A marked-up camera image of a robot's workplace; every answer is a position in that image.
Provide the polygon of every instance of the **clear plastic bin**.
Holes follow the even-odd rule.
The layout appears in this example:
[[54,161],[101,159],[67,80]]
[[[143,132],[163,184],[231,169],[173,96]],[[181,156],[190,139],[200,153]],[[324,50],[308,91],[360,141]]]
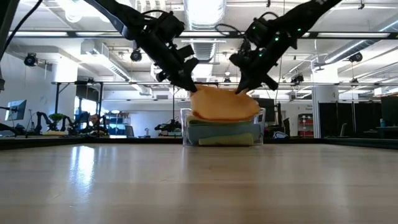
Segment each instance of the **clear plastic bin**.
[[[226,136],[225,134],[218,135],[216,130],[220,129],[221,132],[226,129],[228,126],[212,126],[211,124],[207,124],[206,129],[198,129],[197,126],[193,127],[188,125],[187,118],[192,115],[192,110],[189,108],[181,109],[181,124],[182,124],[182,137],[183,137],[183,144],[186,146],[196,146],[199,145],[195,135],[205,135],[206,138],[218,137],[218,136]],[[247,129],[253,130],[250,133],[253,133],[253,145],[262,145],[264,141],[264,125],[265,125],[265,117],[266,117],[266,109],[260,108],[259,113],[253,117],[253,123],[248,123],[246,126],[239,126],[236,128],[231,124],[229,130],[233,133],[228,133],[227,136],[236,135],[236,134],[245,134],[247,133]]]

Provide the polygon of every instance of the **ventilation duct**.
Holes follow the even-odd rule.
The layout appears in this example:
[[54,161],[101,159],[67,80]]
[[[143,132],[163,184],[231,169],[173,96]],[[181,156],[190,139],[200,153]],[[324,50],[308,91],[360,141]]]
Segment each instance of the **ventilation duct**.
[[[390,19],[384,21],[382,24],[374,27],[371,32],[397,32],[398,30],[398,14],[391,17]],[[380,40],[353,40],[350,43],[344,45],[338,50],[328,54],[325,57],[324,62],[321,65],[328,65],[331,63],[336,63],[340,60],[346,59],[349,56],[374,45]]]
[[[81,54],[88,54],[95,57],[96,62],[99,62],[102,66],[106,67],[109,71],[121,77],[126,82],[137,81],[131,78],[129,72],[123,69],[117,61],[110,58],[109,49],[104,43],[85,40],[81,43]],[[142,96],[151,96],[153,94],[152,89],[146,86],[133,84],[132,87],[138,90]]]
[[[214,30],[215,26],[224,18],[226,0],[184,0],[183,4],[189,30]],[[211,62],[214,60],[216,43],[195,42],[192,43],[192,47],[196,58],[200,61]],[[211,75],[213,66],[210,65],[210,69],[208,66],[197,65],[193,74],[201,77]]]

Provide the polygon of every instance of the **wooden table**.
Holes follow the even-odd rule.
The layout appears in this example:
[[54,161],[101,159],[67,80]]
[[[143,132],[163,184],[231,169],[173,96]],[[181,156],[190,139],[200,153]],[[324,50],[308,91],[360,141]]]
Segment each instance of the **wooden table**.
[[0,151],[3,223],[398,223],[398,152],[106,145]]

